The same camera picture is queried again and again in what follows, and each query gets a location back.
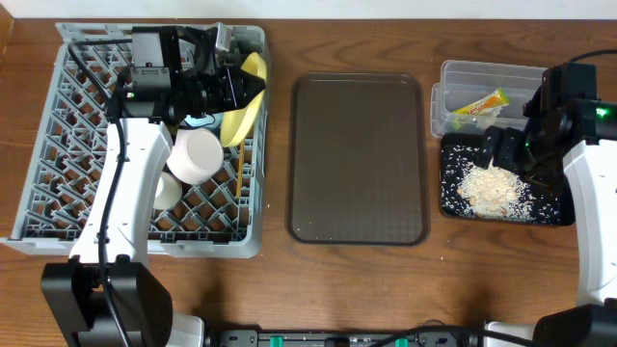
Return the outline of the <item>green snack wrapper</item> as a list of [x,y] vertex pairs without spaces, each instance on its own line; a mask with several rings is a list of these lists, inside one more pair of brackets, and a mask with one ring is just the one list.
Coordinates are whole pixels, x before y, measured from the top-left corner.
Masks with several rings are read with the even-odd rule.
[[452,122],[452,127],[455,130],[461,129],[464,125],[475,125],[475,117],[489,109],[500,108],[501,110],[510,104],[510,98],[505,94],[502,88],[497,88],[494,92],[484,96],[480,100],[472,102],[465,107],[462,107],[454,114],[456,118]]

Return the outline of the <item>white tissue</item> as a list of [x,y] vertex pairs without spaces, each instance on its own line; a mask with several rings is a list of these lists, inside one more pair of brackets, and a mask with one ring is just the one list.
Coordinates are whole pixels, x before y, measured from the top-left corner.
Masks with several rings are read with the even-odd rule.
[[475,117],[476,127],[478,129],[480,129],[481,131],[484,131],[489,126],[494,125],[495,122],[496,122],[496,118],[500,114],[500,111],[501,111],[500,108],[493,108],[493,109],[489,109],[487,111],[484,111],[481,114],[478,114]]

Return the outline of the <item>white pink bowl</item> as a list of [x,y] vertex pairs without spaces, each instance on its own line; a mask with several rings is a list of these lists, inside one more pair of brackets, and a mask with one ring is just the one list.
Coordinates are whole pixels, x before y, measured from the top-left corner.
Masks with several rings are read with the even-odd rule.
[[223,162],[224,151],[214,133],[204,128],[180,129],[167,166],[180,181],[200,185],[218,172]]

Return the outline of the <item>light blue bowl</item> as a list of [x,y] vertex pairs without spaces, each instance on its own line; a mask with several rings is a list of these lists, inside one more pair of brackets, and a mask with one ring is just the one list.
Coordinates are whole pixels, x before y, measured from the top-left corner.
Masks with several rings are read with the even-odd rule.
[[220,127],[223,121],[224,114],[203,114],[201,118],[195,118],[187,116],[184,120],[184,124],[190,127],[206,128],[210,131],[214,131]]

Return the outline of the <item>wooden chopstick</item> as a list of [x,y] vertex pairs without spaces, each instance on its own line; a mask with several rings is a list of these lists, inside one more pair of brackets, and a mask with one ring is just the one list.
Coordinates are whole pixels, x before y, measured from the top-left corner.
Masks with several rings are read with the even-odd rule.
[[245,157],[245,142],[243,140],[241,141],[239,145],[238,171],[237,171],[237,180],[236,180],[237,183],[236,183],[236,194],[235,194],[235,197],[237,200],[240,200],[242,196],[244,157]]

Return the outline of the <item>yellow round plate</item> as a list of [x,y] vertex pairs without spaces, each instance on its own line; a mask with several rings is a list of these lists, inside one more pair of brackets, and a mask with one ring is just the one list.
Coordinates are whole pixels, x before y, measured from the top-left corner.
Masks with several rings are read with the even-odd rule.
[[[268,67],[256,52],[251,53],[240,68],[267,80]],[[248,136],[261,109],[265,92],[266,88],[243,109],[224,112],[220,132],[223,147],[236,147]]]

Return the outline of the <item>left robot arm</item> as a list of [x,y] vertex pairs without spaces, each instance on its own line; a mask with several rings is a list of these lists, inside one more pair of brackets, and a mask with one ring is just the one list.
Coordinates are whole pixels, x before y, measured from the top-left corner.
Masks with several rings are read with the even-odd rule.
[[105,161],[92,210],[64,262],[44,266],[42,294],[70,346],[213,346],[198,316],[177,312],[148,268],[148,228],[173,130],[187,117],[259,106],[263,77],[230,62],[224,24],[136,26],[105,96]]

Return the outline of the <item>white paper cup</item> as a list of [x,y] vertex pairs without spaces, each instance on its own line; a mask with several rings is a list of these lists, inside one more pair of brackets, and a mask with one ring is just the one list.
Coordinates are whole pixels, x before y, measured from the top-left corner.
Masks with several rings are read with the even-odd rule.
[[182,186],[179,181],[172,174],[162,172],[157,183],[153,208],[157,210],[173,208],[181,195]]

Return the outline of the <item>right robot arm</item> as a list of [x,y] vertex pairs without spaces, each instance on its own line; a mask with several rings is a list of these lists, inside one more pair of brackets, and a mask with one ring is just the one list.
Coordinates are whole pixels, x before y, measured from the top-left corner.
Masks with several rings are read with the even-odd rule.
[[490,126],[475,164],[494,165],[557,195],[572,196],[577,301],[541,318],[537,346],[616,343],[616,105],[599,98],[595,66],[574,58],[544,71],[525,103],[522,130]]

